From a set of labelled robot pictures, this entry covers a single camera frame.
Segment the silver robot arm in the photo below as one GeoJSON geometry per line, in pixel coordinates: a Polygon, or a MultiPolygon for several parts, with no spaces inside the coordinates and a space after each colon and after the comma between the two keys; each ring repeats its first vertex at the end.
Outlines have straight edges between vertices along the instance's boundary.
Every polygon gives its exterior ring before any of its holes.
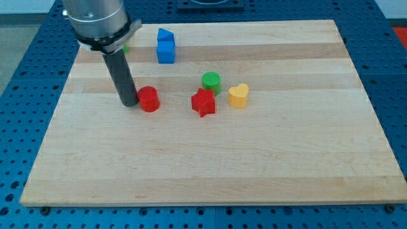
{"type": "Polygon", "coordinates": [[[63,0],[63,16],[71,23],[81,46],[112,55],[121,50],[137,30],[123,0],[63,0]]]}

